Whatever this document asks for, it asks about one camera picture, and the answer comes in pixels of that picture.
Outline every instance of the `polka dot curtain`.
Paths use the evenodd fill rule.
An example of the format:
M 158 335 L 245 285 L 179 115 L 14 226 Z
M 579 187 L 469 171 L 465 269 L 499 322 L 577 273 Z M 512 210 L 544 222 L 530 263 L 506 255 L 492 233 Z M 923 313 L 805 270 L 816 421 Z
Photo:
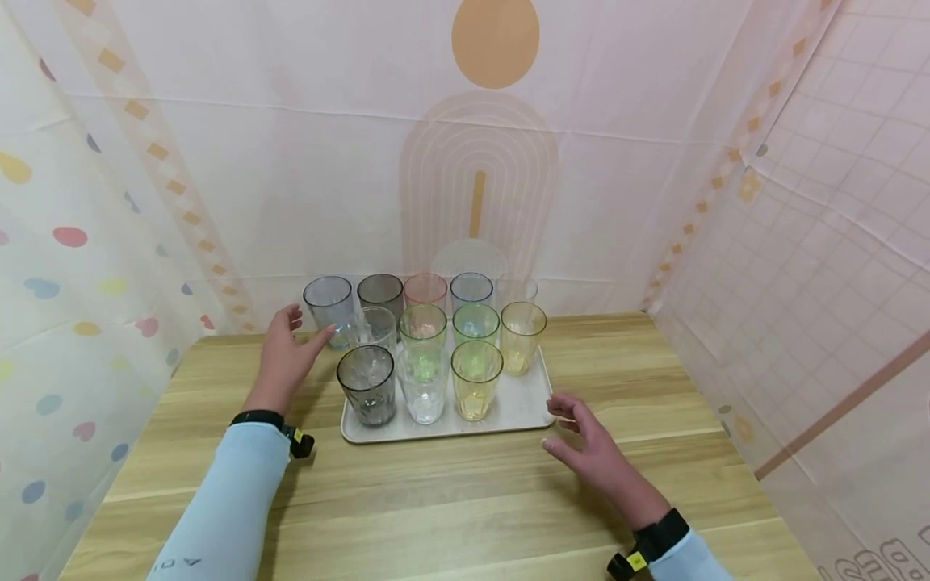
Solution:
M 3 9 L 0 78 L 0 579 L 51 579 L 212 324 Z

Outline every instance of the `yellow dot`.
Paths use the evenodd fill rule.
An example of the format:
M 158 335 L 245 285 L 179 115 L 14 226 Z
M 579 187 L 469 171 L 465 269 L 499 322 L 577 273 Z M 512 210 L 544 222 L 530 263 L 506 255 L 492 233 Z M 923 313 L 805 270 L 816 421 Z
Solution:
M 458 69 L 484 88 L 513 85 L 533 66 L 539 18 L 530 0 L 463 0 L 452 23 Z
M 129 285 L 129 282 L 125 278 L 108 278 L 106 280 L 100 281 L 97 285 L 97 289 L 104 295 L 110 295 L 111 297 L 119 297 L 126 291 L 126 287 Z
M 19 157 L 0 152 L 0 173 L 15 184 L 24 184 L 33 176 L 33 169 Z
M 92 337 L 100 334 L 100 327 L 89 321 L 82 321 L 74 324 L 74 332 L 81 337 Z
M 0 383 L 13 377 L 13 362 L 9 359 L 0 360 Z

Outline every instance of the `right hand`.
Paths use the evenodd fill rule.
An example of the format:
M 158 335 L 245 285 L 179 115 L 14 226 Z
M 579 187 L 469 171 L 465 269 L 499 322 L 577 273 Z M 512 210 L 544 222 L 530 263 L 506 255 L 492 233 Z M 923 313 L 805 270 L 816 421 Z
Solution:
M 630 464 L 607 428 L 577 397 L 553 394 L 546 407 L 553 416 L 563 418 L 559 420 L 559 426 L 579 434 L 583 442 L 581 449 L 576 450 L 555 436 L 542 441 L 543 449 L 608 497 L 619 492 L 618 483 Z

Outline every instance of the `clear glass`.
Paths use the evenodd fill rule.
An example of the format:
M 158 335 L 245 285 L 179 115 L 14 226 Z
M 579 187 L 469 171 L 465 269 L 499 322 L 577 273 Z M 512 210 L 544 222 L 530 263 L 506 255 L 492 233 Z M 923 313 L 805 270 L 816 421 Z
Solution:
M 432 343 L 445 349 L 445 311 L 435 305 L 413 305 L 401 315 L 401 339 L 404 348 L 418 343 Z
M 394 353 L 397 349 L 397 321 L 383 307 L 365 307 L 352 316 L 349 338 L 353 347 L 380 345 Z
M 546 313 L 533 303 L 516 302 L 504 307 L 500 312 L 504 373 L 521 376 L 529 370 L 547 322 Z
M 452 329 L 456 334 L 456 345 L 475 339 L 494 345 L 498 342 L 500 317 L 487 305 L 466 303 L 452 315 Z
M 322 276 L 303 289 L 303 301 L 310 307 L 317 328 L 323 329 L 331 324 L 336 326 L 336 332 L 329 339 L 329 347 L 335 350 L 348 349 L 348 327 L 355 312 L 352 283 L 341 276 Z
M 503 366 L 498 348 L 485 341 L 466 341 L 452 351 L 453 389 L 460 416 L 470 422 L 487 416 Z
M 444 310 L 445 295 L 448 289 L 449 285 L 445 283 L 443 277 L 432 272 L 421 272 L 407 279 L 404 284 L 404 297 L 408 307 L 428 304 Z
M 452 279 L 449 285 L 452 291 L 452 312 L 466 303 L 491 302 L 494 294 L 494 283 L 480 272 L 463 272 Z
M 439 419 L 449 382 L 449 354 L 445 349 L 432 343 L 411 345 L 397 357 L 397 376 L 413 421 L 426 426 Z
M 393 274 L 372 274 L 358 284 L 358 300 L 363 307 L 384 307 L 400 321 L 404 312 L 404 283 Z
M 494 299 L 498 310 L 515 302 L 535 303 L 539 285 L 531 278 L 515 278 L 505 274 L 494 284 Z
M 378 345 L 356 347 L 342 356 L 336 378 L 360 422 L 383 426 L 394 417 L 394 358 Z

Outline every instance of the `orange circle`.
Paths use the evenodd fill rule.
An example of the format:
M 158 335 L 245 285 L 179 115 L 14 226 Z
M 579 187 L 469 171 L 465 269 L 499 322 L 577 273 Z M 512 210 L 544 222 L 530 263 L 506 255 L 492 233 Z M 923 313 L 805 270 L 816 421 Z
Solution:
M 530 0 L 462 0 L 452 23 L 452 54 L 468 80 L 513 85 L 533 66 L 539 18 Z

